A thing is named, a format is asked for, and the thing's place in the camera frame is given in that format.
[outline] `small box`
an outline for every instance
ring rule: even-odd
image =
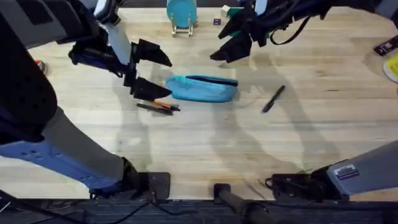
[[[220,18],[214,18],[214,20],[213,20],[213,25],[214,25],[214,26],[219,26],[219,25],[221,25],[221,19],[220,19]]]
[[[228,11],[230,9],[231,9],[231,7],[229,7],[229,6],[223,6],[221,8],[221,16],[224,17],[224,18],[227,18],[228,17]]]

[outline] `black cable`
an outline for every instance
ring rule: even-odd
[[[59,213],[51,212],[51,211],[43,209],[43,208],[37,208],[37,207],[35,207],[35,206],[33,206],[33,205],[29,204],[29,203],[24,202],[21,199],[18,199],[16,197],[12,196],[12,195],[9,195],[8,193],[6,193],[6,192],[4,192],[2,190],[0,190],[0,197],[7,199],[8,201],[10,201],[14,205],[22,206],[22,207],[26,208],[26,210],[30,210],[31,212],[40,213],[40,214],[43,214],[43,215],[46,215],[46,216],[49,216],[49,217],[52,217],[52,218],[59,218],[61,220],[72,222],[72,223],[87,224],[86,222],[81,222],[79,220],[76,220],[76,219],[68,217],[67,216],[68,214],[61,215]],[[156,203],[146,202],[146,203],[143,203],[142,205],[140,205],[139,207],[137,207],[135,210],[133,210],[130,214],[126,215],[125,217],[123,217],[123,218],[121,218],[119,220],[116,220],[115,222],[105,223],[105,224],[118,224],[118,223],[121,223],[121,222],[127,220],[129,217],[133,216],[139,210],[143,209],[144,207],[146,207],[148,205],[153,205],[158,210],[160,210],[160,211],[162,211],[162,212],[164,212],[164,213],[166,213],[168,215],[174,216],[174,217],[181,216],[181,215],[196,214],[196,213],[199,214],[198,211],[194,211],[194,210],[186,210],[186,211],[181,211],[181,212],[170,212],[170,211],[160,207]]]
[[[126,219],[128,219],[129,217],[133,216],[135,213],[137,213],[139,210],[143,209],[144,207],[148,206],[149,203],[143,203],[140,207],[136,208],[134,211],[132,211],[130,214],[126,215],[124,218],[121,218],[115,222],[111,222],[111,223],[106,223],[106,224],[118,224],[121,223],[123,221],[125,221]]]
[[[294,39],[296,39],[300,33],[304,30],[305,26],[307,25],[307,23],[309,22],[309,20],[311,19],[312,16],[308,16],[307,18],[304,19],[304,21],[301,23],[300,27],[297,29],[297,31],[293,34],[293,36],[281,43],[278,43],[274,40],[274,34],[277,32],[277,30],[275,30],[271,36],[269,37],[269,40],[271,41],[271,43],[273,43],[274,45],[284,45],[284,44],[288,44],[291,41],[293,41]]]
[[[260,20],[260,18],[256,17],[253,21],[263,27],[273,27],[276,25],[279,25],[281,22],[283,22],[288,16],[290,16],[290,14],[292,13],[292,11],[296,8],[296,6],[300,3],[301,0],[296,0],[293,2],[293,4],[286,10],[286,12],[280,16],[278,19],[274,20],[274,21],[267,21],[267,22],[263,22]]]
[[[4,198],[8,201],[10,201],[13,205],[18,205],[26,210],[30,210],[31,212],[35,212],[35,213],[40,213],[43,215],[46,215],[48,217],[52,217],[52,218],[59,218],[61,220],[67,221],[67,222],[72,222],[72,223],[76,223],[76,224],[87,224],[85,222],[81,222],[79,220],[73,219],[73,218],[69,218],[68,216],[65,215],[61,215],[59,213],[55,213],[55,212],[51,212],[48,211],[46,209],[42,209],[42,208],[37,208],[36,206],[33,206],[29,203],[24,202],[21,199],[18,199],[12,195],[9,195],[8,193],[0,190],[0,197]],[[142,204],[141,206],[139,206],[138,208],[136,208],[134,211],[132,211],[130,214],[126,215],[125,217],[116,220],[115,222],[111,222],[111,223],[105,223],[105,224],[118,224],[121,223],[123,221],[125,221],[126,219],[128,219],[129,217],[131,217],[132,215],[134,215],[135,213],[137,213],[140,209],[146,207],[149,205],[149,202],[146,202],[144,204]]]
[[[181,211],[181,212],[170,212],[153,202],[151,202],[150,204],[153,205],[155,208],[159,209],[160,211],[162,211],[168,215],[174,216],[174,217],[181,216],[181,215],[199,214],[199,212],[194,211],[194,210],[186,210],[186,211]]]

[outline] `wooden table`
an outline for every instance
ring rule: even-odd
[[[225,42],[217,38],[223,26],[212,23],[219,13],[218,8],[199,8],[194,36],[173,38],[165,9],[120,10],[131,40],[159,44],[174,65],[141,62],[140,76],[162,85],[172,74],[239,80],[239,94],[230,103],[167,98],[181,106],[174,116],[137,109],[121,79],[74,66],[67,56],[71,45],[47,44],[30,52],[49,64],[58,103],[82,131],[138,170],[171,173],[170,198],[211,198],[214,183],[228,182],[244,198],[272,199],[259,180],[274,173],[311,172],[397,139],[396,84],[384,76],[383,59],[372,50],[396,35],[392,23],[336,8],[325,21],[311,20],[291,44],[254,45],[249,58],[221,64],[209,59]],[[297,27],[277,38],[288,38]],[[287,87],[281,99],[261,114],[281,85]],[[25,198],[88,197],[77,181],[5,158],[0,160],[0,189]],[[383,190],[353,200],[398,200],[398,194]]]

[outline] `blue pencil case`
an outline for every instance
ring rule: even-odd
[[[209,75],[172,75],[166,85],[179,100],[228,102],[238,90],[238,81]]]

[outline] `black pen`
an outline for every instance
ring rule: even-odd
[[[166,109],[166,108],[156,108],[154,106],[144,105],[142,103],[137,103],[137,106],[140,107],[140,108],[144,108],[144,109],[147,109],[147,110],[155,111],[155,112],[158,112],[158,113],[161,113],[161,114],[164,114],[164,115],[170,115],[170,116],[173,115],[173,111],[171,111],[169,109]]]
[[[272,99],[264,106],[264,108],[262,109],[261,113],[266,113],[268,112],[272,106],[275,103],[275,100],[278,99],[278,97],[280,96],[280,94],[285,90],[285,86],[281,86],[278,91],[276,91],[275,95],[272,97]]]

